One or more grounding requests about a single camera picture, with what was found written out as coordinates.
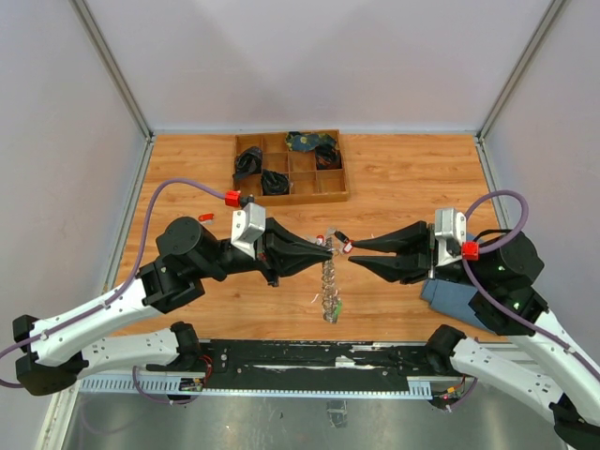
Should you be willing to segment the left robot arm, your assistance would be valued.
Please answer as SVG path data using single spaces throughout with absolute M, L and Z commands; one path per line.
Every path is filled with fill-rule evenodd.
M 166 315 L 204 295 L 203 281 L 258 272 L 276 287 L 332 258 L 273 218 L 232 216 L 232 232 L 217 239 L 192 217 L 173 221 L 157 238 L 158 256 L 110 292 L 50 319 L 23 315 L 13 336 L 22 356 L 17 384 L 33 396 L 62 391 L 86 376 L 114 369 L 198 371 L 211 367 L 193 326 L 185 322 L 155 332 L 116 337 L 114 332 Z

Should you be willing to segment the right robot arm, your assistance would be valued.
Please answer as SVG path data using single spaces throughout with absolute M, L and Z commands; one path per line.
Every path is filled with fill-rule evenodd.
M 544 264 L 532 241 L 511 230 L 489 243 L 467 236 L 461 213 L 418 221 L 395 232 L 354 240 L 368 256 L 351 256 L 387 282 L 426 278 L 472 286 L 469 307 L 494 334 L 508 338 L 540 367 L 539 372 L 502 359 L 449 325 L 426 344 L 425 363 L 437 375 L 468 375 L 528 405 L 552 423 L 575 449 L 599 446 L 599 366 L 571 339 L 548 302 L 533 288 Z

